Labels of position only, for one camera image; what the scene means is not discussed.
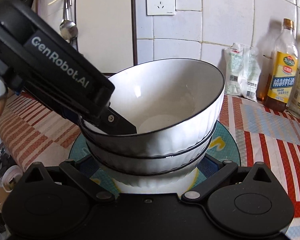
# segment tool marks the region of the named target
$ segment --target plastic bag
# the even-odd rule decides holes
[[[237,43],[225,49],[226,94],[243,96],[257,102],[256,91],[261,73],[258,53],[255,47]]]

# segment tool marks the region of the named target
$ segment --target white cutting board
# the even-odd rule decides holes
[[[132,2],[75,0],[79,52],[103,73],[117,73],[137,63]]]

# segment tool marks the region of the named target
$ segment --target striped tablecloth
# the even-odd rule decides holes
[[[225,96],[220,122],[237,142],[242,166],[263,161],[281,182],[295,206],[287,235],[300,240],[300,119],[247,99]]]
[[[237,142],[242,166],[264,161],[281,182],[295,206],[288,236],[300,240],[300,119],[226,95],[220,122]],[[0,119],[0,136],[24,170],[34,161],[58,165],[79,134],[76,125],[23,96],[10,97]]]

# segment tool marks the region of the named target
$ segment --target bowl rim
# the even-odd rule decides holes
[[[161,176],[161,175],[165,175],[165,174],[172,173],[172,172],[175,172],[175,171],[179,171],[179,170],[181,170],[181,169],[183,169],[183,168],[191,165],[195,161],[197,161],[202,155],[204,155],[207,152],[207,150],[208,150],[208,148],[210,146],[211,141],[212,141],[212,137],[210,138],[208,145],[195,158],[193,158],[191,161],[189,161],[189,162],[187,162],[187,163],[185,163],[185,164],[183,164],[183,165],[181,165],[181,166],[179,166],[177,168],[174,168],[172,170],[162,171],[162,172],[154,172],[154,173],[147,173],[147,174],[145,174],[145,173],[133,173],[133,172],[131,173],[131,172],[122,171],[122,170],[119,170],[117,168],[114,168],[111,165],[109,165],[107,163],[104,163],[103,161],[100,161],[100,158],[96,157],[95,155],[93,155],[93,157],[97,160],[97,162],[99,162],[101,165],[105,166],[106,168],[108,168],[108,169],[110,169],[112,171],[118,172],[118,173],[125,174],[125,175],[139,176],[139,177]]]
[[[195,148],[201,146],[203,143],[205,143],[208,139],[210,139],[210,137],[213,136],[213,133],[215,132],[216,128],[217,128],[217,123],[219,121],[217,120],[213,126],[213,128],[210,130],[209,134],[207,136],[205,136],[200,142],[196,143],[195,145],[190,146],[187,149],[178,151],[176,153],[170,153],[170,154],[165,154],[165,155],[156,155],[156,156],[130,156],[130,155],[124,155],[121,153],[115,153],[112,150],[108,150],[105,149],[103,146],[101,146],[98,143],[93,142],[93,140],[91,139],[91,137],[89,135],[86,135],[85,132],[83,132],[83,136],[85,137],[86,140],[90,141],[90,143],[94,144],[97,148],[100,148],[101,150],[111,153],[113,155],[116,156],[120,156],[120,157],[125,157],[125,158],[130,158],[130,159],[138,159],[138,160],[155,160],[155,159],[165,159],[167,157],[175,157],[175,156],[179,156],[181,154],[185,154],[188,153],[189,151],[194,150]]]
[[[152,134],[152,133],[156,133],[156,132],[160,132],[160,131],[169,129],[169,128],[171,128],[171,127],[177,126],[177,125],[179,125],[179,124],[181,124],[181,123],[183,123],[183,122],[185,122],[185,121],[188,121],[189,119],[192,119],[192,118],[194,118],[195,116],[201,114],[203,111],[205,111],[207,108],[209,108],[209,107],[210,107],[210,106],[211,106],[211,105],[212,105],[212,104],[220,97],[220,95],[222,94],[223,90],[225,89],[225,84],[226,84],[226,79],[225,79],[223,73],[220,71],[220,69],[218,69],[216,66],[214,66],[214,65],[212,65],[212,64],[210,64],[210,63],[208,63],[208,62],[206,62],[206,61],[199,60],[199,59],[193,59],[193,58],[166,58],[166,59],[158,59],[158,60],[153,60],[153,61],[149,61],[149,62],[145,62],[145,63],[142,63],[142,64],[138,64],[138,65],[135,65],[135,66],[128,67],[128,68],[126,68],[126,69],[123,69],[123,70],[119,71],[118,73],[123,72],[123,71],[125,71],[125,70],[127,70],[127,69],[130,69],[130,68],[139,66],[139,65],[146,64],[146,63],[150,63],[150,62],[154,62],[154,61],[171,60],[171,59],[177,59],[177,60],[179,60],[179,59],[188,59],[188,60],[191,60],[191,61],[204,62],[204,63],[206,63],[206,64],[208,64],[208,65],[211,65],[213,68],[215,68],[215,69],[217,69],[217,70],[219,71],[219,73],[221,74],[222,80],[223,80],[223,86],[222,86],[222,88],[220,89],[218,95],[215,97],[215,99],[214,99],[213,101],[211,101],[211,103],[210,103],[209,105],[207,105],[205,108],[203,108],[202,110],[200,110],[200,111],[197,112],[196,114],[194,114],[194,115],[192,115],[192,116],[190,116],[190,117],[188,117],[188,118],[186,118],[186,119],[184,119],[184,120],[182,120],[182,121],[180,121],[180,122],[178,122],[178,123],[175,123],[175,124],[172,124],[172,125],[169,125],[169,126],[167,126],[167,127],[163,127],[163,128],[160,128],[160,129],[157,129],[157,130],[154,130],[154,131],[146,132],[146,133],[139,133],[139,134],[138,134],[138,133],[134,133],[134,134],[121,134],[121,135],[98,133],[98,132],[96,132],[96,131],[91,130],[90,128],[88,128],[88,127],[85,125],[84,122],[88,122],[88,121],[83,120],[82,116],[79,116],[79,119],[78,119],[78,124],[79,124],[79,126],[82,125],[82,126],[84,126],[86,129],[88,129],[89,131],[91,131],[92,133],[97,134],[97,135],[102,136],[102,137],[121,137],[121,138],[138,137],[138,136],[148,135],[148,134]]]

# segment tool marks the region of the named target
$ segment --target white tiled wall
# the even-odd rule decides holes
[[[41,6],[58,31],[62,2]],[[295,21],[300,48],[300,0],[176,0],[176,15],[147,16],[146,0],[136,0],[139,63],[169,57],[201,59],[223,72],[223,50],[234,42],[271,55],[283,18]]]

